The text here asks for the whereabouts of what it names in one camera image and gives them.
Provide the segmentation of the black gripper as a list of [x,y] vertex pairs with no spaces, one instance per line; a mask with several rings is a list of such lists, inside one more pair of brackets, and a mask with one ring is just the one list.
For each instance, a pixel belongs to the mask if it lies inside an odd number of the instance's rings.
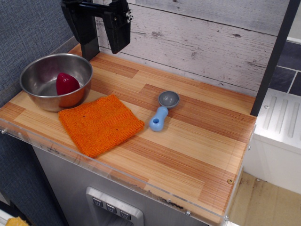
[[100,5],[87,0],[62,0],[62,11],[75,39],[81,46],[82,57],[90,61],[99,53],[95,17],[103,19],[113,54],[130,43],[132,11],[126,0],[112,0]]

